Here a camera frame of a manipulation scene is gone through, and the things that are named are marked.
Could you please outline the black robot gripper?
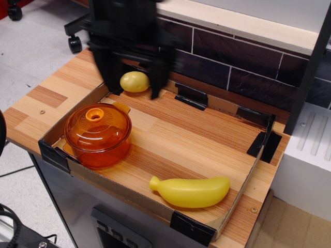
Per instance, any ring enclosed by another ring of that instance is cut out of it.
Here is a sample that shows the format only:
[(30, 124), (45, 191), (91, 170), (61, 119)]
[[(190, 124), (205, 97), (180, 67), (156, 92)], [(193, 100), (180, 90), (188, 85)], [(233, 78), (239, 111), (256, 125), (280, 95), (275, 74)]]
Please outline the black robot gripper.
[(177, 62), (180, 40), (158, 22), (158, 1), (89, 1), (88, 31), (95, 63), (109, 92), (123, 92), (120, 58), (150, 65), (151, 99), (159, 97)]

